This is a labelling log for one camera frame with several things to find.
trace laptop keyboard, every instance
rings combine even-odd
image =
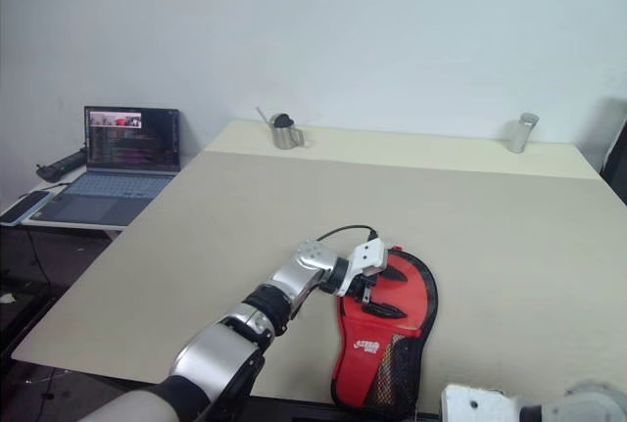
[[[154,199],[171,177],[145,175],[84,174],[65,191],[67,194],[119,197],[126,199]]]

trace white wall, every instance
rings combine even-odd
[[[0,11],[5,205],[34,184],[35,163],[80,146],[88,104],[181,109],[187,154],[256,105],[300,123],[491,138],[531,111],[536,140],[575,141],[596,164],[626,107],[627,0],[1,0]]]

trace laptop screen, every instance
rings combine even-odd
[[[89,167],[180,170],[176,110],[85,107],[85,142]]]

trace black power strip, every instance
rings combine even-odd
[[[58,182],[61,177],[82,165],[87,164],[87,150],[81,148],[73,155],[50,165],[37,165],[37,175],[46,182]]]

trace beige table surface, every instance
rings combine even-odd
[[[201,153],[78,279],[14,358],[157,382],[203,325],[305,238],[352,222],[433,272],[420,409],[447,383],[537,401],[582,380],[625,390],[627,209],[597,177]],[[329,241],[346,253],[363,239]],[[330,401],[333,298],[314,292],[254,395]]]

